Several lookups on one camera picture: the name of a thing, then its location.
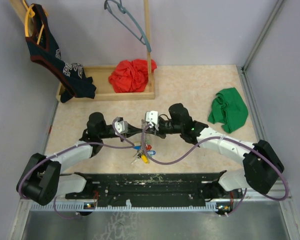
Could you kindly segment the large metal keyring with keys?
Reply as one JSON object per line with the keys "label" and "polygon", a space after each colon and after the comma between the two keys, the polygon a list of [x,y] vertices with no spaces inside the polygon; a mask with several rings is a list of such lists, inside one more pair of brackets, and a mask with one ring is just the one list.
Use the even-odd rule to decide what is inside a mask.
{"label": "large metal keyring with keys", "polygon": [[136,153],[133,155],[134,160],[131,163],[132,165],[137,162],[149,164],[150,160],[148,156],[152,157],[156,154],[156,152],[152,149],[150,134],[146,134],[146,131],[141,140],[133,142],[132,146],[136,151]]}

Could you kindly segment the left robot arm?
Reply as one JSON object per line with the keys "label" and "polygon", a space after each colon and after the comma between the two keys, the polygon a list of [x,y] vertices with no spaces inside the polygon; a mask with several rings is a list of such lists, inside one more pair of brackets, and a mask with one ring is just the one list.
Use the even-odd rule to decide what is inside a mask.
{"label": "left robot arm", "polygon": [[102,148],[115,147],[105,144],[104,139],[129,137],[141,133],[122,117],[116,117],[107,124],[100,112],[90,114],[82,137],[71,147],[46,156],[33,154],[16,185],[16,191],[23,199],[45,206],[60,195],[77,193],[87,199],[93,195],[94,186],[80,173],[64,174],[75,164],[96,156]]}

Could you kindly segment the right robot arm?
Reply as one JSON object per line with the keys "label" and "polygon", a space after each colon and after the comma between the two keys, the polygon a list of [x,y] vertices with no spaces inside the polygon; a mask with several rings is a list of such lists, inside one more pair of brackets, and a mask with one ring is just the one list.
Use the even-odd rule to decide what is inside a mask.
{"label": "right robot arm", "polygon": [[162,139],[176,134],[186,143],[215,151],[242,166],[221,174],[213,185],[217,197],[225,198],[233,190],[248,187],[267,195],[282,177],[284,166],[267,141],[253,143],[222,134],[205,123],[193,120],[181,103],[171,105],[168,111],[170,118],[167,120],[158,111],[146,112],[143,134],[152,134]]}

